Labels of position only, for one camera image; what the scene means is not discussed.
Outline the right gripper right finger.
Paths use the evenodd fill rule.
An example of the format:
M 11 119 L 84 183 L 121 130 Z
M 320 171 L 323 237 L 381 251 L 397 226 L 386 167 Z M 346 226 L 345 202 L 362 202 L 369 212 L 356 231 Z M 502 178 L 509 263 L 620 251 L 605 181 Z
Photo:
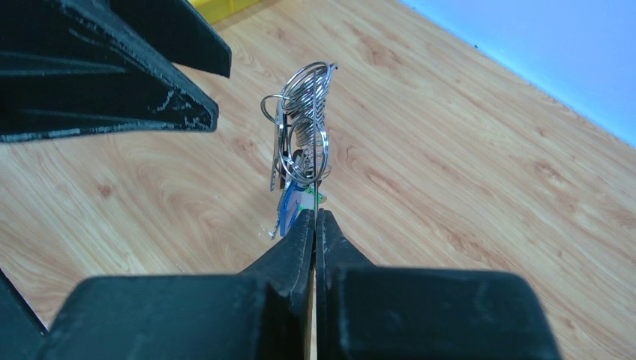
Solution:
M 560 359 L 538 296 L 505 271 L 373 264 L 326 210 L 316 225 L 319 359 Z

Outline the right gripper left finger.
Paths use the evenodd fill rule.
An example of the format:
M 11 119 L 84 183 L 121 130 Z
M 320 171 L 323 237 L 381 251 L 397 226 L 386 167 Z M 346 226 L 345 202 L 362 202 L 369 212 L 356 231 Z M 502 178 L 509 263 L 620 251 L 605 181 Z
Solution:
M 238 274 L 90 277 L 40 359 L 307 359 L 315 215 Z

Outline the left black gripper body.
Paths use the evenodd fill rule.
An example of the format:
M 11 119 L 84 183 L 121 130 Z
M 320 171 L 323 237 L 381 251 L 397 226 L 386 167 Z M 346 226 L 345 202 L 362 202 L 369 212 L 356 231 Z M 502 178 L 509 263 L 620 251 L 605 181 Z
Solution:
M 47 328 L 1 271 L 1 359 L 36 359 Z

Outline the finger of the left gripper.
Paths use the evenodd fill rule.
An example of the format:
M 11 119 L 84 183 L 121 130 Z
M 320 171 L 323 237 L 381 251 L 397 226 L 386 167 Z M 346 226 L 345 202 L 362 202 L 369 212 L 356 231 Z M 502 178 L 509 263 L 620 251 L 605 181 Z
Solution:
M 109 6 L 1 3 L 1 141 L 212 132 L 219 107 Z
M 230 77 L 230 46 L 188 1 L 114 0 L 109 7 L 171 62 Z

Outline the blue key tag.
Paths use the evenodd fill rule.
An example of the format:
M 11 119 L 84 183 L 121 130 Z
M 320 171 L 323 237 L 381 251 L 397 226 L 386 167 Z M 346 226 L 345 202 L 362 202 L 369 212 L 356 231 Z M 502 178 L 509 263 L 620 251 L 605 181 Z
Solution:
M 289 181 L 283 189 L 278 209 L 279 233 L 284 237 L 291 229 L 302 207 L 305 187 L 297 181 Z

